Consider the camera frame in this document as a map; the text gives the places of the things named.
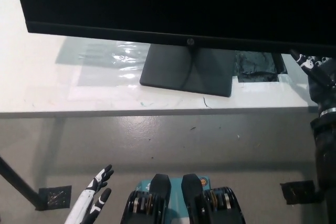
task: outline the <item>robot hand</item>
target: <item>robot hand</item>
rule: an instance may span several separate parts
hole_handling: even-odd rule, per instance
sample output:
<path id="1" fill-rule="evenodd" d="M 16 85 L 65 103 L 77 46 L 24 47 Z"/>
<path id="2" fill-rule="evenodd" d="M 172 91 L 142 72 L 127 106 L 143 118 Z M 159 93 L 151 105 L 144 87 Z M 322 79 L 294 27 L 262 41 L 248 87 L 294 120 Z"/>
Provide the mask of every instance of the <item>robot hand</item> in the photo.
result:
<path id="1" fill-rule="evenodd" d="M 111 194 L 111 189 L 105 189 L 94 205 L 92 205 L 93 197 L 102 187 L 107 185 L 107 180 L 113 173 L 112 165 L 108 165 L 93 178 L 87 188 L 80 194 L 65 224 L 93 224 L 95 222 Z"/>

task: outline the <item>monitor stand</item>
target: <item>monitor stand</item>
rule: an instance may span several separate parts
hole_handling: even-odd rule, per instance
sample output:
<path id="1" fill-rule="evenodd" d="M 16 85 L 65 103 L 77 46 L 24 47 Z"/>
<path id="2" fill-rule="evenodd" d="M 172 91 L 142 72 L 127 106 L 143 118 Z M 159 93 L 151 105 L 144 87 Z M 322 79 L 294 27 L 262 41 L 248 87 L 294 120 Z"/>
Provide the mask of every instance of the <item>monitor stand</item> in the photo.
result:
<path id="1" fill-rule="evenodd" d="M 140 84 L 229 97 L 235 57 L 233 50 L 151 44 Z"/>

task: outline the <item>plastic sheet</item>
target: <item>plastic sheet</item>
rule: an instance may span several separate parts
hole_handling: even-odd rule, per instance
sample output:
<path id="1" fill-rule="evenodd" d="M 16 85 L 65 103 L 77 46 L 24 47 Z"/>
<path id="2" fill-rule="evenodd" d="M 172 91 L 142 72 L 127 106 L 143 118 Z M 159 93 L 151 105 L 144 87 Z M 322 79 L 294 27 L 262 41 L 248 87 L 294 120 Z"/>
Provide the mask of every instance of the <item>plastic sheet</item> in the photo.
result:
<path id="1" fill-rule="evenodd" d="M 57 63 L 82 65 L 78 86 L 139 85 L 150 44 L 67 37 Z"/>

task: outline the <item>black monitor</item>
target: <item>black monitor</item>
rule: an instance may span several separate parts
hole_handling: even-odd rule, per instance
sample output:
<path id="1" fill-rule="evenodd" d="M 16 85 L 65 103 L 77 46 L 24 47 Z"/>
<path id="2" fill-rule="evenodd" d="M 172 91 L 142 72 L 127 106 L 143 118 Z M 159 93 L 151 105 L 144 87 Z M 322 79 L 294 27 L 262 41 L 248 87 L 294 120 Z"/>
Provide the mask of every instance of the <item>black monitor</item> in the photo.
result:
<path id="1" fill-rule="evenodd" d="M 141 83 L 230 95 L 234 52 L 332 56 L 333 0 L 20 0 L 31 33 L 151 43 Z"/>

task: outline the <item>gray floor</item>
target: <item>gray floor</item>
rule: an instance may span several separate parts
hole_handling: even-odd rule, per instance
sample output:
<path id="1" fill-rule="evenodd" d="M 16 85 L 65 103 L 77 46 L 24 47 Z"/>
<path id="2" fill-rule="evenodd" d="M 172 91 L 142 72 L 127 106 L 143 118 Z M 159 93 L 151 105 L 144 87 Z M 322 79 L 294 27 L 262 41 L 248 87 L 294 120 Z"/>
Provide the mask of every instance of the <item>gray floor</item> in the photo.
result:
<path id="1" fill-rule="evenodd" d="M 0 155 L 35 189 L 72 185 L 72 204 L 112 163 L 112 195 L 97 224 L 119 223 L 129 193 L 155 173 L 198 173 L 208 175 L 212 187 L 231 187 L 247 223 L 324 223 L 323 206 L 287 206 L 280 188 L 280 183 L 315 178 L 313 117 L 3 119 Z M 0 177 L 2 224 L 63 223 L 68 213 L 34 211 Z"/>

